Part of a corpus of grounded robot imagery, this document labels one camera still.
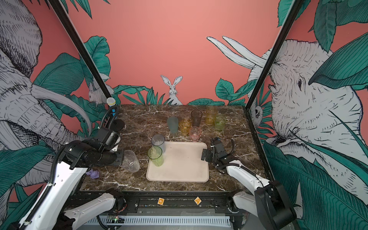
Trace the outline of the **clear tall glass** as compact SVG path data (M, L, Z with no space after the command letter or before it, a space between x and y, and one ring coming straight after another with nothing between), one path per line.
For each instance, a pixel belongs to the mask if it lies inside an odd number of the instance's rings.
M125 150L124 159L120 167L132 173L138 172L140 170L140 162L137 159L135 152L132 150Z

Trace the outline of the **beige rectangular tray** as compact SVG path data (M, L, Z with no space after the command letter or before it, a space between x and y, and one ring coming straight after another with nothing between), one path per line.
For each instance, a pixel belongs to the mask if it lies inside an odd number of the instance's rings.
M209 180L209 163L201 160L201 156L206 148L203 142L168 141L163 164L157 167L150 162L146 178L156 182L205 183Z

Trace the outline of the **light green translucent glass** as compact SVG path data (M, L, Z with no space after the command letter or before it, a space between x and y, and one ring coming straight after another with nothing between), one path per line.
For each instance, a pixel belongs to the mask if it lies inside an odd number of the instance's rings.
M148 150L148 158L151 162L157 167L160 167L163 165L163 151L160 147L152 146Z

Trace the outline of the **grey-blue translucent glass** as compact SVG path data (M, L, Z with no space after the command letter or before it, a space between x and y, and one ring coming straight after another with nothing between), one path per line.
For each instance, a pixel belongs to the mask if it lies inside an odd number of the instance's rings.
M161 148L162 152L165 153L165 136L156 134L151 138L151 144L153 146Z

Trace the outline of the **pink short glass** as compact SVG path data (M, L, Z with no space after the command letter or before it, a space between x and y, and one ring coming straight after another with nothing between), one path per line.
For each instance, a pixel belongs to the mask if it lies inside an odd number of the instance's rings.
M193 126L189 130L189 136L192 141L199 141L201 136L202 130L200 127Z

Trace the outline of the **toy microphone on black stand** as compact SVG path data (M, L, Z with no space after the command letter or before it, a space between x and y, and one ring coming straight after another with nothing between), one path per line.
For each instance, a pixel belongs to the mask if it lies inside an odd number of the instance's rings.
M119 132L125 127L124 121L118 119L120 107L117 105L117 102L113 97L107 98L106 102L109 106L106 127L113 131Z

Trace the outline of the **green short glass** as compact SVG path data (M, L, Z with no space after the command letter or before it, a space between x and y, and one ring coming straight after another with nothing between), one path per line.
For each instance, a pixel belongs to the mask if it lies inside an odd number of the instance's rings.
M217 114L214 121L214 128L216 130L223 130L226 125L226 118L224 115Z

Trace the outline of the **yellow tall glass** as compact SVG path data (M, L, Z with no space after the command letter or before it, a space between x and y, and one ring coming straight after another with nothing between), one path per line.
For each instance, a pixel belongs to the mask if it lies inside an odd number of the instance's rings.
M216 106L207 106L205 123L207 125L213 125L216 120L217 114L218 110Z

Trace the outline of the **orange diamond tag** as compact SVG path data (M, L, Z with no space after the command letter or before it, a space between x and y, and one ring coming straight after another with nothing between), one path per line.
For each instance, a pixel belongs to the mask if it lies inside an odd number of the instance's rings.
M195 203L196 203L197 205L199 205L199 204L202 202L202 200L200 199L200 197L199 197L199 196L197 196L197 197L196 197L196 199L195 199L194 201L195 201Z

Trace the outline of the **teal frosted glass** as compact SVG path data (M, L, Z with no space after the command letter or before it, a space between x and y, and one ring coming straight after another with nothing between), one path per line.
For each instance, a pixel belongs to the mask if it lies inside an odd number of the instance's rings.
M167 125L171 133L175 134L178 131L179 120L177 117L169 117Z

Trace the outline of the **orange square tag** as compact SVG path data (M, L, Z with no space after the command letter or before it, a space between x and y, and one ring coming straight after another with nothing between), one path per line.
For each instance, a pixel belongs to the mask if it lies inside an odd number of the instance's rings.
M163 205L164 204L164 198L159 198L158 200L158 205Z

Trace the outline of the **white ventilated strip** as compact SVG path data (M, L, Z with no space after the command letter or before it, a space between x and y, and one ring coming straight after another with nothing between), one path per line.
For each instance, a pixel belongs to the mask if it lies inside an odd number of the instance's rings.
M230 218L227 216L101 216L101 223L107 226L139 226L139 225L198 225L231 227Z

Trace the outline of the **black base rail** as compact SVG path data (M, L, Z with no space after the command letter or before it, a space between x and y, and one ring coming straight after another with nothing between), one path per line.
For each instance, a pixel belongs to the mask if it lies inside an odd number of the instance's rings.
M120 214L137 213L138 209L214 209L217 214L237 215L245 211L236 209L231 201L235 192L214 191L123 191L125 205ZM197 205L196 197L202 202ZM164 198L164 204L158 205L159 198Z

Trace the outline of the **left black frame post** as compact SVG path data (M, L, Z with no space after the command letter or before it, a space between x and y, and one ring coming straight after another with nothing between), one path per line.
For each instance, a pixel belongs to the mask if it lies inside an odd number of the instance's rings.
M83 61L85 62L87 69L91 72L92 76L96 80L97 84L100 86L101 91L103 92L106 98L111 97L110 92L108 91L106 84L101 78L101 75L96 67L91 55L87 51L86 46L81 40L78 32L75 29L72 21L70 20L64 6L62 5L61 1L57 0L50 0L48 1L54 10L55 14L57 15L58 19L62 23L64 29L68 33L70 39L72 40L73 44L75 45L76 49L78 50L79 54L81 55Z

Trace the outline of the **right black frame post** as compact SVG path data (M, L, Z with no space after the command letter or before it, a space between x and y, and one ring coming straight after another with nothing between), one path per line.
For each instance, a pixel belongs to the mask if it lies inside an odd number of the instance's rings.
M262 69L261 75L257 80L255 88L252 92L252 95L251 95L247 105L245 106L245 110L247 112L250 111L251 106L252 106L254 100L256 99L256 96L257 96L258 92L260 91L264 80L268 76L269 71L271 70L271 67L272 67L272 65L273 65L273 63L274 63L281 47L282 47L282 44L285 41L285 39L286 39L286 37L287 37L287 35L288 35L295 19L296 19L300 9L303 6L303 3L304 3L304 1L302 1L302 0L293 1L292 5L291 5L291 8L290 8L290 10L287 14L287 17L286 17L286 19L283 23L282 28L281 28L281 31L280 31L280 33L279 33L279 35L278 35L278 37L275 41L275 44L274 44L273 48L271 49L271 52L270 52L269 57L266 61L266 64Z

